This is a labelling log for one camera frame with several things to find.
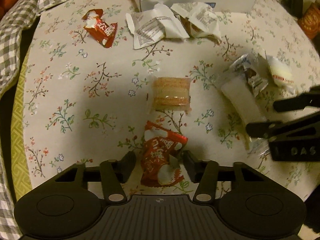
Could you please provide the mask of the red white snack packet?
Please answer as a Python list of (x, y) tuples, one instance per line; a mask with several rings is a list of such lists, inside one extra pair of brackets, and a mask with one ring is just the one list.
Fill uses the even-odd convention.
[(147, 187), (171, 187), (180, 183), (184, 176), (178, 155), (187, 142), (187, 137), (148, 121), (140, 161), (143, 170), (140, 183)]

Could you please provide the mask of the long white snack packet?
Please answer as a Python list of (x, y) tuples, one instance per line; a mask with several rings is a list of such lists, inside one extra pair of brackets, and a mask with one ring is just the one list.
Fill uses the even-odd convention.
[(221, 91), (232, 103), (240, 116), (244, 128), (249, 123), (265, 122), (267, 120), (242, 78), (234, 77), (230, 81), (227, 81), (222, 85)]

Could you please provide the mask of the clear pink wafer packet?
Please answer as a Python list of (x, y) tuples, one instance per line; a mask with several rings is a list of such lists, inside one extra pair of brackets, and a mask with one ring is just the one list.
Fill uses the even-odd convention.
[(190, 107), (190, 85), (188, 77), (152, 77), (146, 104), (147, 113), (153, 111), (183, 111)]

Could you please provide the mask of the round white candy packet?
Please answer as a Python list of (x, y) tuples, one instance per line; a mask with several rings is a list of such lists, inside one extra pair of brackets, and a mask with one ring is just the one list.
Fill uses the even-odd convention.
[(266, 55), (266, 59), (274, 83), (280, 88), (294, 91), (295, 82), (290, 67), (271, 55)]

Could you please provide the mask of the small brown white packet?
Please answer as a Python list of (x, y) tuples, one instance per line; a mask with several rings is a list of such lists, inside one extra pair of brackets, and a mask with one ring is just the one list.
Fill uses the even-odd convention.
[(257, 71), (257, 63), (257, 60), (251, 54), (244, 54), (229, 67), (229, 70), (246, 80), (254, 97), (258, 96), (268, 86), (268, 80), (261, 77)]

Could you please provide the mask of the red orange gift bag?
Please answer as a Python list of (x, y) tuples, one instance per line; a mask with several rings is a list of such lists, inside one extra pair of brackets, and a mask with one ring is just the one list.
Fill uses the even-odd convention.
[(319, 3), (311, 3), (302, 18), (298, 20), (298, 25), (301, 27), (305, 35), (313, 40), (319, 33)]

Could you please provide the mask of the floral tablecloth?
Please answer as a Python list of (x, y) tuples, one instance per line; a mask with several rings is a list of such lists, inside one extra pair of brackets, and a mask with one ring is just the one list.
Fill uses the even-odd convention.
[[(82, 17), (103, 9), (117, 23), (111, 48), (84, 29)], [(25, 76), (23, 144), (34, 188), (76, 162), (97, 166), (139, 153), (147, 121), (188, 138), (186, 148), (224, 166), (242, 161), (306, 199), (319, 184), (318, 163), (280, 163), (249, 154), (241, 119), (214, 79), (238, 57), (272, 55), (287, 64), (300, 92), (319, 83), (319, 55), (276, 0), (256, 0), (251, 12), (217, 14), (222, 42), (163, 40), (135, 50), (126, 25), (133, 0), (71, 0), (44, 12)], [(153, 111), (152, 77), (188, 77), (191, 111)]]

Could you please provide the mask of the white crumpled wrapper right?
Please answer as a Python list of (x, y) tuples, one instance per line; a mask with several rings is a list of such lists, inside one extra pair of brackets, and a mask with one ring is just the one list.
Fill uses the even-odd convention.
[(206, 3), (175, 3), (170, 8), (180, 16), (182, 25), (193, 38), (208, 37), (222, 41), (218, 18)]

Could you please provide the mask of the white crumpled wrapper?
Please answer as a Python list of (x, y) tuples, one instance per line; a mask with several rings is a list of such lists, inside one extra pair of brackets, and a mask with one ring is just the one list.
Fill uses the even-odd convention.
[(163, 38), (189, 38), (180, 20), (163, 4), (158, 3), (147, 11), (127, 13), (126, 22), (133, 35), (135, 50), (153, 45)]
[(182, 25), (193, 38), (208, 37), (222, 41), (218, 18), (206, 3), (175, 3), (170, 8), (180, 16)]

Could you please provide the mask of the white crumpled wrapper left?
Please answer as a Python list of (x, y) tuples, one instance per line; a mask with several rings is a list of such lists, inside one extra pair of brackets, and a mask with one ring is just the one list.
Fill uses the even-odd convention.
[(163, 4), (158, 3), (147, 11), (127, 13), (126, 22), (133, 35), (135, 50), (153, 45), (163, 38), (189, 38), (180, 20)]

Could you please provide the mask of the grey checkered sofa cover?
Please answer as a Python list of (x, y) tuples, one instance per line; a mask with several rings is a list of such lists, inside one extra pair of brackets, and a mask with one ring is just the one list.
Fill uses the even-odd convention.
[[(11, 89), (20, 73), (22, 32), (32, 27), (46, 9), (67, 0), (18, 0), (1, 20), (1, 96)], [(1, 151), (1, 239), (19, 239), (3, 151)]]

